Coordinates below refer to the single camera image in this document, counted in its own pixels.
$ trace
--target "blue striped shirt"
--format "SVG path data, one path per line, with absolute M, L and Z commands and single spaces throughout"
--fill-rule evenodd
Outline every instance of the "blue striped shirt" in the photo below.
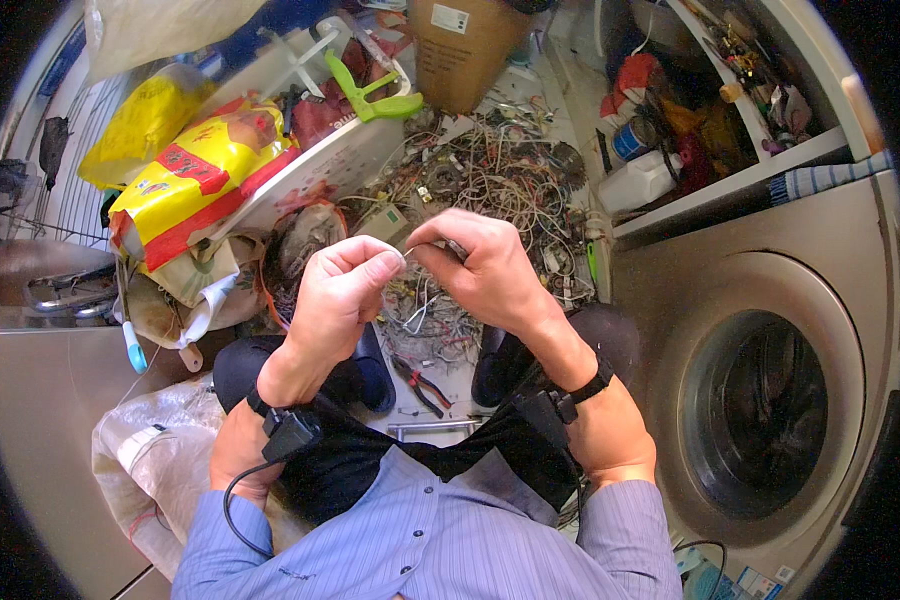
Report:
M 261 510 L 237 496 L 231 516 L 272 550 Z M 270 560 L 229 530 L 223 493 L 204 493 L 171 598 L 682 597 L 653 484 L 598 490 L 583 507 L 576 543 L 554 529 L 555 519 L 496 449 L 443 483 L 395 445 L 353 508 Z

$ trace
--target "striped towel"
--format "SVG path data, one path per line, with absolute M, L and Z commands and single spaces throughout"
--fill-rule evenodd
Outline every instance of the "striped towel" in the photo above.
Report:
M 856 164 L 831 164 L 793 169 L 769 181 L 770 203 L 775 207 L 784 205 L 797 198 L 862 180 L 864 177 L 893 168 L 894 162 L 890 158 L 890 153 L 883 150 Z

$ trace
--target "washing machine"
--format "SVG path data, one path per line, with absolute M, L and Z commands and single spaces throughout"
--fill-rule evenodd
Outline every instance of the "washing machine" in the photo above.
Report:
M 613 256 L 673 540 L 722 542 L 756 598 L 805 591 L 868 490 L 900 389 L 899 229 L 888 171 Z

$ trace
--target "brown cardboard box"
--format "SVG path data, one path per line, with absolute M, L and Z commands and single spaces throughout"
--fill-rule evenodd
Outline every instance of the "brown cardboard box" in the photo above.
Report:
M 530 32 L 533 18 L 503 0 L 410 0 L 416 86 L 451 114 L 471 113 Z

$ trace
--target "red-handled pliers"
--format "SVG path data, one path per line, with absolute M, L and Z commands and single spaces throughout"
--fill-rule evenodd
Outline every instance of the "red-handled pliers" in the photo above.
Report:
M 425 385 L 430 388 L 430 391 L 433 392 L 436 399 L 440 401 L 440 404 L 449 409 L 452 405 L 441 389 L 438 388 L 434 382 L 421 375 L 419 370 L 407 364 L 403 359 L 394 356 L 392 360 L 393 368 L 396 370 L 397 375 L 409 384 L 409 387 L 413 390 L 413 393 L 416 394 L 416 397 L 420 399 L 420 402 L 423 402 L 423 405 L 429 408 L 438 419 L 443 419 L 444 411 L 423 394 L 423 391 L 420 390 L 420 385 Z

